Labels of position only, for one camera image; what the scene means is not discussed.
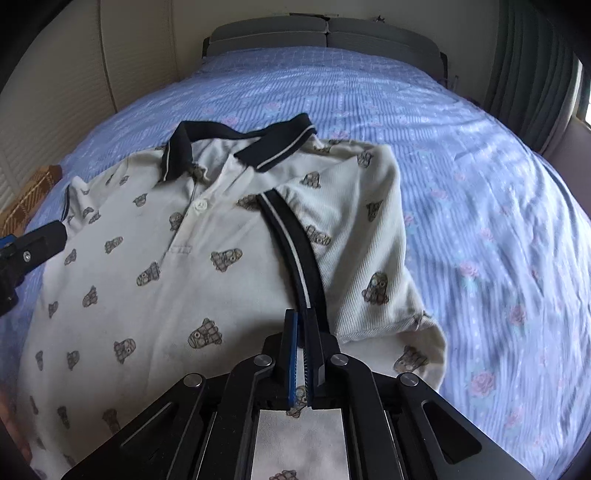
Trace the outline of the person's left hand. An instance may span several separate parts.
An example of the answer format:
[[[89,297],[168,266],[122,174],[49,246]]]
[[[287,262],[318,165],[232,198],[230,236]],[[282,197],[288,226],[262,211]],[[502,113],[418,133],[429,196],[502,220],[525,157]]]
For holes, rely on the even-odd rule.
[[[10,401],[4,393],[0,394],[0,416],[2,424],[5,426],[11,439],[19,449],[25,462],[30,464],[32,460],[32,452],[29,443],[22,435],[16,417],[12,411]]]

